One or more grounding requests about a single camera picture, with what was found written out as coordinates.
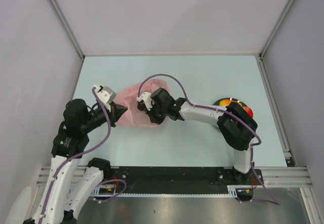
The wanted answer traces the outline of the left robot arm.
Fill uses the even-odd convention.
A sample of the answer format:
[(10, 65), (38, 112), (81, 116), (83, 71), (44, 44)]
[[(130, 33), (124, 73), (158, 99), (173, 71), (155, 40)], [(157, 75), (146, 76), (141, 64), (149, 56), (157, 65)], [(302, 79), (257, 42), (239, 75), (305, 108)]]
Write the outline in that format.
[(110, 162), (93, 158), (82, 179), (69, 190), (74, 172), (89, 143), (88, 134), (107, 124), (109, 128), (127, 111), (115, 102), (110, 108), (96, 103), (90, 108), (83, 99), (69, 101), (63, 112), (58, 134), (53, 140), (50, 174), (35, 214), (24, 223), (76, 223), (91, 192), (100, 183), (114, 182)]

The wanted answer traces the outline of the red fake apple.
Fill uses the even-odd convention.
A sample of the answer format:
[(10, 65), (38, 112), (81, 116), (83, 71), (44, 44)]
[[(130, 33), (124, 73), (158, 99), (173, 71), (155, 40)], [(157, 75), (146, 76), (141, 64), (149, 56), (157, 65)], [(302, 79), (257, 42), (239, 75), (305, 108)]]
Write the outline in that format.
[(249, 114), (250, 117), (254, 117), (253, 110), (248, 106), (243, 106), (243, 109)]

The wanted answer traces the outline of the pink plastic bag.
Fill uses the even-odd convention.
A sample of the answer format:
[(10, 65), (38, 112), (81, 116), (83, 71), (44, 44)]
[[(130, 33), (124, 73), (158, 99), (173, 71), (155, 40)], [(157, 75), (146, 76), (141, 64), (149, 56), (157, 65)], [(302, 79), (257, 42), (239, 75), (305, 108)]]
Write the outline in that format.
[[(141, 128), (158, 128), (166, 123), (167, 119), (160, 125), (150, 122), (149, 117), (144, 111), (140, 111), (137, 106), (138, 90), (141, 83), (135, 84), (121, 92), (119, 92), (114, 98), (116, 104), (125, 106), (128, 110), (117, 121), (118, 127), (141, 127)], [(141, 92), (153, 93), (159, 88), (166, 89), (170, 92), (169, 84), (165, 80), (150, 79), (141, 88)]]

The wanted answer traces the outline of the yellow fake fruit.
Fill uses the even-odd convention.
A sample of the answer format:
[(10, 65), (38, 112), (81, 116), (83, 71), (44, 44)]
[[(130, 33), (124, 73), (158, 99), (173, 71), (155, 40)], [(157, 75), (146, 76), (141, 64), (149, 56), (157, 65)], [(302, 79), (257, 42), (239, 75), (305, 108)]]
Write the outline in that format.
[(224, 99), (219, 102), (219, 106), (229, 106), (232, 103), (232, 100)]

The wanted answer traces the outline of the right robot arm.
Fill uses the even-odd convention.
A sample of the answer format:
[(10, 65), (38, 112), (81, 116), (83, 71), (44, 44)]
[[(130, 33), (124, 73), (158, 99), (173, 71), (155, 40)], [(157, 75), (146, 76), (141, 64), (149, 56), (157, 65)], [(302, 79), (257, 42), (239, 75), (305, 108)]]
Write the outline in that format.
[(234, 153), (234, 180), (246, 184), (251, 178), (251, 146), (258, 127), (253, 117), (239, 102), (228, 105), (195, 105), (186, 98), (174, 99), (165, 89), (143, 92), (137, 97), (138, 109), (150, 122), (162, 124), (168, 117), (173, 121), (197, 121), (219, 129)]

